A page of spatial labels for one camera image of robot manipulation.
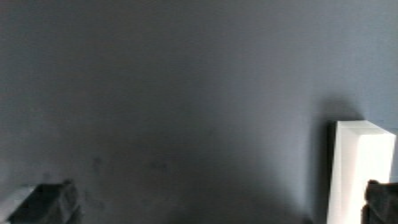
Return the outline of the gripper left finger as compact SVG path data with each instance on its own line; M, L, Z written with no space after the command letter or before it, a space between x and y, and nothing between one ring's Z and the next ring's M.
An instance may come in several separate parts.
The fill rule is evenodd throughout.
M23 186L0 200L0 224L84 224L75 182Z

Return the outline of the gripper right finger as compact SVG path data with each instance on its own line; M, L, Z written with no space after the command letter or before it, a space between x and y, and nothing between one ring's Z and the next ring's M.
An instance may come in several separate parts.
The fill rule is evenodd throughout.
M368 181L361 224L398 224L398 183Z

